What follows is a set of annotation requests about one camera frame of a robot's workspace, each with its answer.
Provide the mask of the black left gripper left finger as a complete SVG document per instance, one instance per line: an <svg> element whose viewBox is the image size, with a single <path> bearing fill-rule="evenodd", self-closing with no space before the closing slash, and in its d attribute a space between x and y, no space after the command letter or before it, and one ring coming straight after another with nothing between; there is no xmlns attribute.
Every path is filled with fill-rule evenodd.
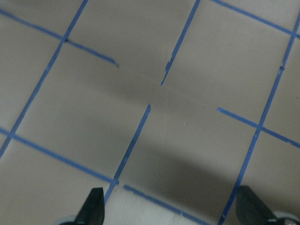
<svg viewBox="0 0 300 225"><path fill-rule="evenodd" d="M79 213L75 225L102 225L105 218L105 202L102 187L93 188Z"/></svg>

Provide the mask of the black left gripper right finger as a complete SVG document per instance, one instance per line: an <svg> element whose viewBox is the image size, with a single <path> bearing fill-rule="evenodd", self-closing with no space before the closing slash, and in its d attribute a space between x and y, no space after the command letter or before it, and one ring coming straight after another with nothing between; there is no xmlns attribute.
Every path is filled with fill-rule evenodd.
<svg viewBox="0 0 300 225"><path fill-rule="evenodd" d="M277 217L249 186L239 186L236 215L241 225L275 225Z"/></svg>

